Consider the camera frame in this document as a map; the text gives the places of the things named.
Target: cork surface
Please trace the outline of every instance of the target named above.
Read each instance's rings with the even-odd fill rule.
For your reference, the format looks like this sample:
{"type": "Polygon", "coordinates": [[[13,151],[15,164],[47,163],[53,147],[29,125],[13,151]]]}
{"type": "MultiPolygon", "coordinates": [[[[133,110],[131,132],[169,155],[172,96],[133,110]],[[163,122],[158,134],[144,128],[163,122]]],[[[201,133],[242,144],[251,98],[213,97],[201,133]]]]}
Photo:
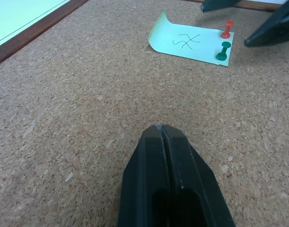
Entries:
{"type": "Polygon", "coordinates": [[[271,14],[91,0],[0,65],[0,226],[115,226],[144,129],[181,129],[238,227],[289,227],[289,43],[249,49],[271,14]],[[228,67],[157,53],[173,23],[235,32],[228,67]]]}

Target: push pin head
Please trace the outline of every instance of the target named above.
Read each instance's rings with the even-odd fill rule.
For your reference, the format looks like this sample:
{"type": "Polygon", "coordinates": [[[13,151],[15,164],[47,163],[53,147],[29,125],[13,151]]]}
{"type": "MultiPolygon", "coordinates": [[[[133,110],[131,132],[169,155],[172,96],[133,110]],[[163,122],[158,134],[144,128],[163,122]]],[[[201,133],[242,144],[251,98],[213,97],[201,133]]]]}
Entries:
{"type": "Polygon", "coordinates": [[[225,22],[225,31],[221,34],[222,39],[228,39],[230,38],[230,27],[234,25],[234,22],[228,20],[225,22]]]}
{"type": "Polygon", "coordinates": [[[231,47],[231,44],[229,42],[223,42],[222,46],[223,46],[223,49],[220,53],[216,55],[216,59],[220,61],[225,61],[227,58],[226,50],[231,47]]]}

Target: wooden edge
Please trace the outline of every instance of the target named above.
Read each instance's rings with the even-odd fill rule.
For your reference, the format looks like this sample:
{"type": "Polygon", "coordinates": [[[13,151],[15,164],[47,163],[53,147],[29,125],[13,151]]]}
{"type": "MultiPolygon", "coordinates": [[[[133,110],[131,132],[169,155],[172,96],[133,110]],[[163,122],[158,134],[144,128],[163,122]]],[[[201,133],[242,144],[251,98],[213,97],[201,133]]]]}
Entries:
{"type": "MultiPolygon", "coordinates": [[[[200,2],[200,3],[204,2],[204,0],[186,0],[186,1],[194,1],[194,2],[200,2]]],[[[274,12],[281,6],[282,6],[281,4],[275,4],[275,3],[243,0],[241,2],[238,2],[234,7],[274,12]]]]}
{"type": "Polygon", "coordinates": [[[0,63],[22,49],[89,0],[70,0],[0,46],[0,63]]]}

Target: sticky note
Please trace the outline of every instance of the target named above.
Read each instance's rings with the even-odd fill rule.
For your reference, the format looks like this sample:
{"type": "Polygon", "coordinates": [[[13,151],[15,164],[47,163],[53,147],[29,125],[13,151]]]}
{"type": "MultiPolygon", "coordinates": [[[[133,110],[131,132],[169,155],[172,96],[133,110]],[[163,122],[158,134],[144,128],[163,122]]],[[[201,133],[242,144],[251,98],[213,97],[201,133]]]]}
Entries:
{"type": "Polygon", "coordinates": [[[222,50],[222,43],[232,44],[234,33],[223,39],[221,30],[171,23],[163,11],[149,34],[149,43],[157,52],[190,58],[217,65],[229,65],[231,48],[227,49],[224,61],[216,59],[222,50]]]}

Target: dark brown border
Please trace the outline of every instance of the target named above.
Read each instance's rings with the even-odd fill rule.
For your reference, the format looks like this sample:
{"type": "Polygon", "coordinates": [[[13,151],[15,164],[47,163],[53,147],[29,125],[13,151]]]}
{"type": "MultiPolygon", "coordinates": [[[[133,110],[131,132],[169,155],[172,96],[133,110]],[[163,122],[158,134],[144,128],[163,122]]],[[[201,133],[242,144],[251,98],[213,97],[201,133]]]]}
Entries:
{"type": "MultiPolygon", "coordinates": [[[[201,3],[204,2],[204,0],[186,0],[186,1],[201,2],[201,3]]],[[[281,6],[282,6],[281,4],[275,4],[275,3],[243,0],[237,3],[234,7],[274,12],[281,6]]]]}
{"type": "Polygon", "coordinates": [[[22,49],[87,1],[89,0],[70,0],[49,15],[45,16],[43,19],[31,25],[29,28],[3,43],[0,46],[0,63],[22,49]]]}

